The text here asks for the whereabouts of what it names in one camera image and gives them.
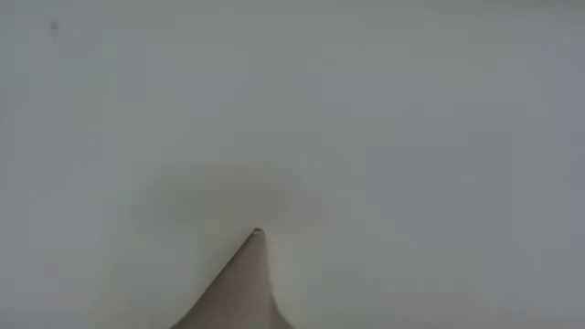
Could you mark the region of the white cutlery organizer tray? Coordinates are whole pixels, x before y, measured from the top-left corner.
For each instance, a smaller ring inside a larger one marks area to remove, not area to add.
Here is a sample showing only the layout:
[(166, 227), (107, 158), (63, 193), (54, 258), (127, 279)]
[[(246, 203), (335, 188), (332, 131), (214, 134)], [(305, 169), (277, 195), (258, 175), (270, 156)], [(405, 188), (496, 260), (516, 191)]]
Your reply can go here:
[(585, 0), (0, 0), (0, 329), (585, 329)]

